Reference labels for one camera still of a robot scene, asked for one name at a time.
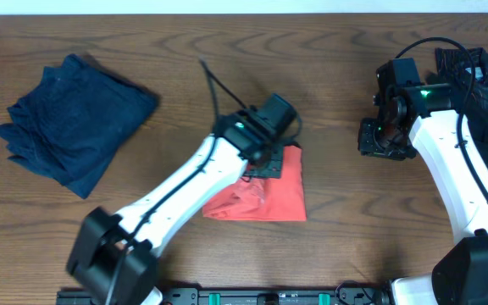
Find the red soccer t-shirt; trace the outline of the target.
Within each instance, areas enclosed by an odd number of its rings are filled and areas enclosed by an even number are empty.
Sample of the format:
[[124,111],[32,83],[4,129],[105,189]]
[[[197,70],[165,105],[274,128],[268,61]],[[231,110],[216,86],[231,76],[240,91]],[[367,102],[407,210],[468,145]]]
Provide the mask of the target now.
[[240,179],[212,197],[202,215],[231,221],[306,221],[302,149],[295,144],[284,147],[279,178]]

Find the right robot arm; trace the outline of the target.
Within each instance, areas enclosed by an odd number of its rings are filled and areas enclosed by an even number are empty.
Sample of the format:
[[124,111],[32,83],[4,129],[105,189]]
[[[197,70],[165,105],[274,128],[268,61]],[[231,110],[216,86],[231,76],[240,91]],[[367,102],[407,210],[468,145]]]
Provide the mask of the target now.
[[376,70],[376,118],[362,120],[363,156],[425,161],[452,227],[454,247],[426,275],[392,280],[391,304],[488,304],[488,169],[448,84],[425,85],[410,58]]

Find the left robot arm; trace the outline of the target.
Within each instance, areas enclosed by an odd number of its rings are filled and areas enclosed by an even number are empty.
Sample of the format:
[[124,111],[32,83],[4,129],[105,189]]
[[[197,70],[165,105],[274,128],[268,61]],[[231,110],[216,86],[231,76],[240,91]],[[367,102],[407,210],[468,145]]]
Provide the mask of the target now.
[[159,304],[158,260],[175,233],[250,166],[266,164],[298,112],[277,94],[262,107],[217,115],[211,133],[169,178],[114,214],[83,220],[67,272],[99,304]]

